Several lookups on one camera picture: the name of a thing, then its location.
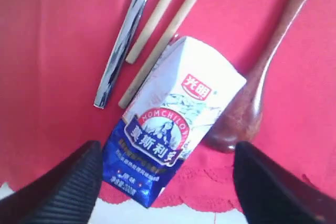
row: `brand logo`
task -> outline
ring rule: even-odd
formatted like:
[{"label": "brand logo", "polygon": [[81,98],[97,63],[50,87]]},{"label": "brand logo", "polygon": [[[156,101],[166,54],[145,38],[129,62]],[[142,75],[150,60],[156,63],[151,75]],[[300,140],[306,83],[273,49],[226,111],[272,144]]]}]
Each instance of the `brand logo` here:
[{"label": "brand logo", "polygon": [[189,135],[186,120],[177,112],[152,108],[126,125],[131,144],[161,165],[173,166]]},{"label": "brand logo", "polygon": [[211,89],[191,74],[188,74],[182,82],[182,88],[191,97],[204,101],[211,92]]}]

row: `red fabric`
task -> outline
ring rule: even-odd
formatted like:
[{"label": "red fabric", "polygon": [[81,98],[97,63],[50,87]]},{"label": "red fabric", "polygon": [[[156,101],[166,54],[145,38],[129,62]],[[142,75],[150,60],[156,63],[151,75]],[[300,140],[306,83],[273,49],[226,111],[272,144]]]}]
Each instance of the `red fabric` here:
[{"label": "red fabric", "polygon": [[[117,102],[184,0],[174,0],[136,64],[125,64],[105,110],[93,99],[131,0],[0,0],[0,182],[18,190],[89,139],[103,144]],[[179,29],[241,72],[255,62],[286,0],[198,0]],[[149,0],[140,29],[158,0]],[[270,67],[255,145],[336,197],[336,0],[308,0]],[[237,207],[233,155],[203,144],[154,206]],[[101,198],[122,193],[103,184]]]}]

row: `silver chopstick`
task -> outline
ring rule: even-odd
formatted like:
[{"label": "silver chopstick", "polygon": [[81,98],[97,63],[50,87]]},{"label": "silver chopstick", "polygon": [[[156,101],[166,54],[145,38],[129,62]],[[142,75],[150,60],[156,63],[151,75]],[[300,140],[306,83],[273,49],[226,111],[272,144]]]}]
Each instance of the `silver chopstick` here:
[{"label": "silver chopstick", "polygon": [[147,0],[132,0],[100,80],[94,106],[105,108]]}]

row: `white milk carton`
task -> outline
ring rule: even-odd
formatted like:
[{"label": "white milk carton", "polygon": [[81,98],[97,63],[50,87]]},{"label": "white milk carton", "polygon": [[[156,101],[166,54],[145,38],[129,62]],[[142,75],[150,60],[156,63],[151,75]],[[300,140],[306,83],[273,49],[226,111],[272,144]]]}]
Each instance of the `white milk carton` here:
[{"label": "white milk carton", "polygon": [[168,46],[104,147],[104,180],[149,207],[245,82],[199,40]]}]

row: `wooden spoon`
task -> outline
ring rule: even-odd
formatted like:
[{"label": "wooden spoon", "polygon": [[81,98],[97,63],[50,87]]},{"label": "wooden spoon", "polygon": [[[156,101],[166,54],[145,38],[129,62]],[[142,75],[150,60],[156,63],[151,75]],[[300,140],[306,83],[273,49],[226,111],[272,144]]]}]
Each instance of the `wooden spoon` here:
[{"label": "wooden spoon", "polygon": [[268,67],[306,1],[288,1],[268,45],[247,75],[247,83],[208,132],[205,139],[211,147],[222,152],[232,152],[239,141],[251,141],[258,133]]}]

